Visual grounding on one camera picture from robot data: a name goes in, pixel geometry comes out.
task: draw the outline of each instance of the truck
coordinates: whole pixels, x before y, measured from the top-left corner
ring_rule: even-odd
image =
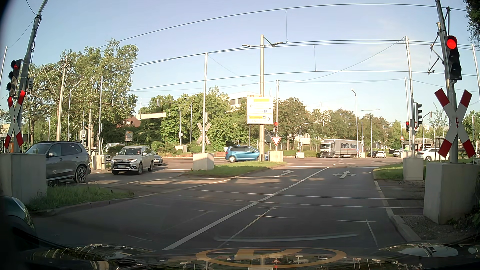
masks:
[[[326,139],[320,145],[320,157],[356,158],[358,157],[361,149],[363,149],[363,145],[360,141],[346,139]]]

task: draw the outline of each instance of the silver suv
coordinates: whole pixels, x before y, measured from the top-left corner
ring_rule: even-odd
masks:
[[[77,142],[39,142],[25,153],[47,156],[47,181],[73,178],[76,183],[85,183],[91,172],[88,152]]]
[[[144,167],[148,166],[148,171],[153,171],[153,154],[147,146],[125,146],[112,157],[111,168],[113,174],[120,171],[134,171],[142,174]]]

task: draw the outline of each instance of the arrow road marking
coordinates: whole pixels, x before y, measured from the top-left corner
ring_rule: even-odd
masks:
[[[336,175],[336,176],[339,176],[339,175],[340,175],[340,179],[345,178],[345,176],[354,176],[354,175],[356,175],[356,174],[354,174],[354,173],[352,173],[352,174],[349,174],[349,173],[350,173],[350,171],[346,171],[346,172],[344,172],[344,173],[342,173],[342,174],[335,173],[334,175]]]
[[[276,175],[275,177],[280,177],[280,176],[282,176],[282,175],[289,174],[289,173],[291,173],[291,172],[293,172],[293,171],[292,171],[292,170],[286,170],[286,171],[283,171],[282,174]]]

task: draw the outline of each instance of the gravel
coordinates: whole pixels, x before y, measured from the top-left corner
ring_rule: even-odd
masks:
[[[451,243],[476,233],[473,229],[439,225],[425,216],[401,216],[401,218],[422,240],[437,240]]]

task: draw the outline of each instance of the concrete barrier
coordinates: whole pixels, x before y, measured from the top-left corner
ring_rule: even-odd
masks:
[[[268,151],[268,161],[283,162],[283,151]]]
[[[27,204],[47,191],[47,157],[41,154],[0,154],[0,190]]]
[[[423,215],[437,224],[463,217],[478,204],[478,164],[427,163]]]
[[[195,153],[193,154],[193,170],[211,170],[214,165],[213,160],[212,153]]]
[[[175,150],[182,150],[184,153],[187,152],[187,146],[186,145],[176,145]]]
[[[403,180],[423,181],[423,159],[403,158]]]

